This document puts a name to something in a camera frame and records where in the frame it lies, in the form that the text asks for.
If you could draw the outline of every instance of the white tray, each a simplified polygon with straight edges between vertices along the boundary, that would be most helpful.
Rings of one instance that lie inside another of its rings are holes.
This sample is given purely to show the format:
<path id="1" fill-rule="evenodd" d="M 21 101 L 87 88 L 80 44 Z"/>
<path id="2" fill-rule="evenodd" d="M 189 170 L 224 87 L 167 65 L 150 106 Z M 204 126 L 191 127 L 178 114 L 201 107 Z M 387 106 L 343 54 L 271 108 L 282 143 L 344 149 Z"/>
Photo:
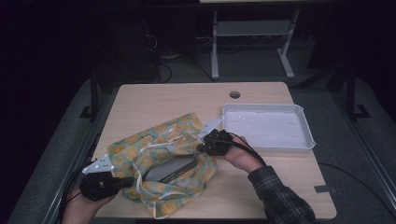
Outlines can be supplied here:
<path id="1" fill-rule="evenodd" d="M 299 105 L 226 104 L 222 114 L 222 128 L 258 151 L 300 152 L 316 144 Z"/>

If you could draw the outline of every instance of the white string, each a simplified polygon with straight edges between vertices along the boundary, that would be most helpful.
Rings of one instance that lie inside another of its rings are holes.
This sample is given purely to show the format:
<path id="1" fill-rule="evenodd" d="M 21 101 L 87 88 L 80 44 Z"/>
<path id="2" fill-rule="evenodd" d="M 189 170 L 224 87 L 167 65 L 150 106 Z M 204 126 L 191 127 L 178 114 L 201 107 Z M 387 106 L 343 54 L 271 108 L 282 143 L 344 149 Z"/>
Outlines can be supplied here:
<path id="1" fill-rule="evenodd" d="M 168 197 L 169 195 L 172 195 L 172 194 L 186 195 L 186 193 L 178 192 L 178 191 L 170 191 L 170 192 L 166 192 L 165 194 L 161 195 L 161 197 L 159 197 L 156 201 L 152 202 L 152 206 L 153 206 L 153 208 L 152 208 L 152 216 L 155 219 L 165 219 L 165 218 L 169 217 L 169 215 L 166 215 L 166 216 L 163 216 L 163 217 L 157 217 L 157 202 L 162 200 L 162 199 L 164 199 L 164 198 L 166 198 L 166 197 Z"/>
<path id="2" fill-rule="evenodd" d="M 151 144 L 151 143 L 148 143 L 148 144 L 145 145 L 144 147 L 140 148 L 139 154 L 142 153 L 142 152 L 143 152 L 146 148 L 148 148 L 148 147 L 160 147 L 160 146 L 170 145 L 170 144 L 172 144 L 172 143 L 173 143 L 173 142 L 159 143 L 159 144 Z"/>
<path id="3" fill-rule="evenodd" d="M 186 136 L 184 136 L 184 135 L 179 135 L 179 136 L 175 137 L 174 139 L 169 140 L 169 142 L 175 142 L 175 141 L 176 141 L 177 139 L 179 139 L 179 138 L 183 138 L 183 141 L 186 140 Z"/>
<path id="4" fill-rule="evenodd" d="M 163 198 L 166 198 L 166 197 L 168 197 L 169 195 L 172 195 L 172 194 L 186 195 L 186 193 L 183 193 L 183 192 L 169 191 L 169 192 L 166 192 L 165 194 L 161 195 L 161 197 L 159 197 L 159 198 L 157 199 L 157 201 L 162 200 Z"/>
<path id="5" fill-rule="evenodd" d="M 140 194 L 140 186 L 142 185 L 142 173 L 140 173 L 140 171 L 137 169 L 136 169 L 136 171 L 139 174 L 139 177 L 137 178 L 137 181 L 136 181 L 136 190 Z"/>

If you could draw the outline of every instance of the plaid shirt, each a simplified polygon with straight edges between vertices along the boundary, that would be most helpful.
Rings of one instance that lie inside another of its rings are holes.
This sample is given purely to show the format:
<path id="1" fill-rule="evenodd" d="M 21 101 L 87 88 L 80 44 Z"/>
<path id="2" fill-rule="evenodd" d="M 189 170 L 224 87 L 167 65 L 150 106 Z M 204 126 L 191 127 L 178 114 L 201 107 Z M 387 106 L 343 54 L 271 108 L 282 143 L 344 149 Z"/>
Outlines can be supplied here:
<path id="1" fill-rule="evenodd" d="M 263 201 L 265 215 L 271 223 L 317 223 L 311 206 L 285 187 L 271 166 L 259 168 L 247 178 Z"/>

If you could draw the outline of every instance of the yellow patterned fabric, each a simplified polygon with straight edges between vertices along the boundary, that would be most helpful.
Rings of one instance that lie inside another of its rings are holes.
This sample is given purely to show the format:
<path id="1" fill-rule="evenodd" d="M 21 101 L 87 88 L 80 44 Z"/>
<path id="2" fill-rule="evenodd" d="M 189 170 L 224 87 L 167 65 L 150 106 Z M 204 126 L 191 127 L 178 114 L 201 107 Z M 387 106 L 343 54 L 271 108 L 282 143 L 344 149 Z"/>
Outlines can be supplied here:
<path id="1" fill-rule="evenodd" d="M 202 127 L 196 114 L 191 113 L 109 146 L 108 155 L 116 167 L 114 176 L 136 179 L 131 188 L 123 189 L 123 195 L 143 203 L 155 218 L 167 218 L 201 195 L 217 172 L 216 159 L 195 149 Z M 177 155 L 190 154 L 195 156 L 197 165 L 172 182 L 164 184 L 142 179 L 156 165 Z"/>

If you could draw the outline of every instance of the table surface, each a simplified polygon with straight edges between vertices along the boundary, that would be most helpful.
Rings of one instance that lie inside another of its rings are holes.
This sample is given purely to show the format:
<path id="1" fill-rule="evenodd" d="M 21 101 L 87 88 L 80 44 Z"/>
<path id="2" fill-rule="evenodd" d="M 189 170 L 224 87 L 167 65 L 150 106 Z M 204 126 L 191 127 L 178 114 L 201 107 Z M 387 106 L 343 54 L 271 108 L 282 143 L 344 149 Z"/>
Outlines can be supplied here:
<path id="1" fill-rule="evenodd" d="M 231 98 L 231 91 L 239 91 L 240 98 Z M 109 145 L 126 136 L 191 112 L 202 122 L 216 119 L 227 103 L 293 104 L 293 101 L 288 87 L 281 82 L 124 85 L 118 92 L 93 157 L 102 157 Z M 282 182 L 312 206 L 317 218 L 335 217 L 330 193 L 316 193 L 314 189 L 325 182 L 312 150 L 260 154 L 274 167 Z M 203 195 L 169 218 L 265 218 L 262 202 L 248 181 L 248 174 L 227 161 L 218 161 L 218 167 L 219 173 Z M 143 204 L 129 201 L 121 192 L 96 216 L 152 217 Z"/>

